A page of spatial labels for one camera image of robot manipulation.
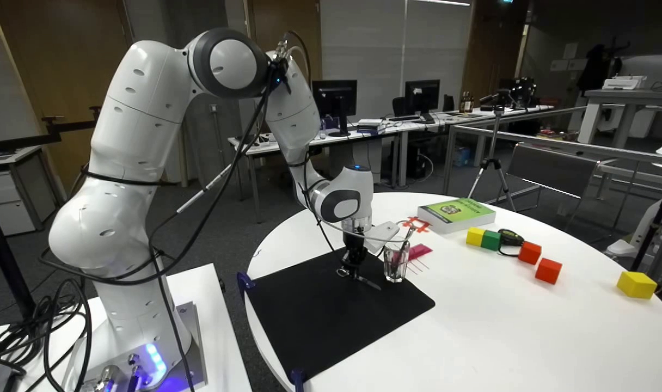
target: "white cabinet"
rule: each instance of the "white cabinet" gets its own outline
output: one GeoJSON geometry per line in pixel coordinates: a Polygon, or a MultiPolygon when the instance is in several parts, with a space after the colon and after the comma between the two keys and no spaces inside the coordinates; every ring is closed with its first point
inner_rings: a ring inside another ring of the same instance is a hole
{"type": "Polygon", "coordinates": [[[0,227],[4,235],[41,228],[61,191],[41,148],[20,148],[0,158],[0,227]]]}

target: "computer monitor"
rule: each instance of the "computer monitor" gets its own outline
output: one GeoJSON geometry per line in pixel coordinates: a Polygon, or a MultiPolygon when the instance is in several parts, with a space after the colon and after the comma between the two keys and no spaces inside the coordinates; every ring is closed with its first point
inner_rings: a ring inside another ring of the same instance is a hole
{"type": "Polygon", "coordinates": [[[347,133],[348,116],[356,112],[356,81],[314,81],[311,89],[322,122],[330,120],[347,133]]]}
{"type": "Polygon", "coordinates": [[[412,113],[426,113],[438,110],[440,81],[408,81],[404,105],[412,113]]]}

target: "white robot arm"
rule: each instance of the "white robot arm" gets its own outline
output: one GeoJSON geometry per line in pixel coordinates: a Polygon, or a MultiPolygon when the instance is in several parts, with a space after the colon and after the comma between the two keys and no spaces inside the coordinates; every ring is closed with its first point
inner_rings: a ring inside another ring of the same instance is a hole
{"type": "MultiPolygon", "coordinates": [[[[352,272],[364,259],[373,174],[344,170],[335,182],[325,182],[314,170],[306,145],[317,133],[317,112],[303,75],[285,53],[266,54],[234,30],[206,30],[181,51],[157,42],[130,47],[103,103],[86,179],[53,222],[53,253],[94,277],[155,277],[155,263],[146,263],[152,250],[143,225],[184,110],[199,93],[266,93],[266,120],[299,186],[299,198],[321,220],[344,222],[344,267],[352,272]]],[[[128,374],[140,360],[143,384],[159,386],[181,356],[157,280],[140,286],[95,283],[95,292],[111,333],[92,351],[86,380],[106,366],[128,374]]],[[[187,348],[191,338],[174,316],[187,348]]]]}

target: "toy block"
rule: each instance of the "toy block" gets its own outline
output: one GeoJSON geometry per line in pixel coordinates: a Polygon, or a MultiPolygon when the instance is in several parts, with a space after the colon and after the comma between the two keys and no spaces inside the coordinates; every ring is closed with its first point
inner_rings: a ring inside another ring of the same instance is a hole
{"type": "Polygon", "coordinates": [[[539,256],[542,256],[542,247],[533,243],[521,244],[521,256],[518,256],[521,261],[535,267],[535,261],[539,261],[539,256]]]}
{"type": "Polygon", "coordinates": [[[644,272],[620,272],[616,288],[631,299],[652,299],[656,295],[658,283],[649,280],[644,272]]]}
{"type": "Polygon", "coordinates": [[[548,286],[556,286],[559,272],[561,263],[547,258],[542,258],[542,261],[535,267],[535,280],[547,281],[548,286]]]}
{"type": "Polygon", "coordinates": [[[483,231],[482,248],[499,250],[500,248],[500,234],[499,231],[483,231]]]}
{"type": "Polygon", "coordinates": [[[483,243],[483,228],[482,227],[472,227],[472,228],[466,231],[466,244],[479,248],[482,243],[483,243]]]}

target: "red block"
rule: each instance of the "red block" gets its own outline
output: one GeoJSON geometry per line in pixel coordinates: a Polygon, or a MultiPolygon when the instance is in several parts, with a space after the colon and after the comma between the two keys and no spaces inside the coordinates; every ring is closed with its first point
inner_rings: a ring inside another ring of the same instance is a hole
{"type": "Polygon", "coordinates": [[[522,243],[518,258],[521,258],[521,261],[533,267],[535,261],[539,261],[539,256],[542,256],[542,247],[531,244],[531,243],[522,243]]]}
{"type": "Polygon", "coordinates": [[[561,263],[550,261],[547,258],[535,267],[535,280],[547,281],[550,286],[556,286],[559,272],[561,272],[561,263]]]}

